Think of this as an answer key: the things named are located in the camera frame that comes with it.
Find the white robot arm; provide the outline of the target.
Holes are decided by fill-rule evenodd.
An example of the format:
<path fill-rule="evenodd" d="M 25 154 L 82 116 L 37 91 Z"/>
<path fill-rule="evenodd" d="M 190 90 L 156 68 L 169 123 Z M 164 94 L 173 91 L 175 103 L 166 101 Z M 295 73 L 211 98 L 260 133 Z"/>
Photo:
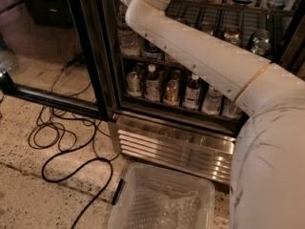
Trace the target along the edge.
<path fill-rule="evenodd" d="M 305 229 L 305 83 L 251 52 L 168 18 L 171 0 L 120 0 L 128 25 L 249 119 L 234 145 L 231 229 Z"/>

